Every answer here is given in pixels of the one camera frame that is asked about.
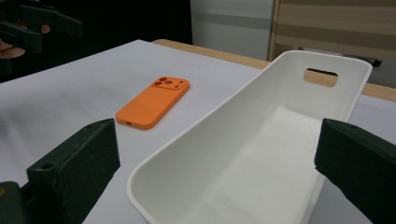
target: table surface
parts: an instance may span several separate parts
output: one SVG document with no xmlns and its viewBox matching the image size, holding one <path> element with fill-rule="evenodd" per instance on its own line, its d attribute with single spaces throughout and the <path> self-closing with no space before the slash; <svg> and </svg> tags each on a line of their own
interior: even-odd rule
<svg viewBox="0 0 396 224">
<path fill-rule="evenodd" d="M 84 223 L 145 223 L 126 195 L 129 174 L 260 73 L 268 62 L 168 40 L 134 41 L 0 85 L 0 181 L 27 181 L 25 170 L 87 124 L 116 112 L 160 76 L 184 77 L 191 88 L 151 130 L 116 124 L 121 168 Z M 396 104 L 373 86 L 350 122 L 396 144 Z M 370 223 L 331 183 L 311 223 Z"/>
</svg>

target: orange phone case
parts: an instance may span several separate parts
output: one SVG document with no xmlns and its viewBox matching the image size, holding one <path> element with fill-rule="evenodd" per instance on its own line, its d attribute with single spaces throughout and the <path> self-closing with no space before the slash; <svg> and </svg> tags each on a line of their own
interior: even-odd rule
<svg viewBox="0 0 396 224">
<path fill-rule="evenodd" d="M 190 82 L 178 77 L 160 77 L 116 114 L 119 123 L 150 129 L 189 89 Z"/>
</svg>

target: tray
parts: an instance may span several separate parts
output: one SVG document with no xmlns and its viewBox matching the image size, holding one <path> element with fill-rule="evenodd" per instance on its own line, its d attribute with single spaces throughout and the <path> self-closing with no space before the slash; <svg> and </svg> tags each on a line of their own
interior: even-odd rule
<svg viewBox="0 0 396 224">
<path fill-rule="evenodd" d="M 333 87 L 304 80 L 314 68 Z M 324 118 L 347 121 L 372 66 L 293 50 L 130 174 L 130 202 L 150 224 L 307 223 L 324 176 L 315 169 Z"/>
</svg>

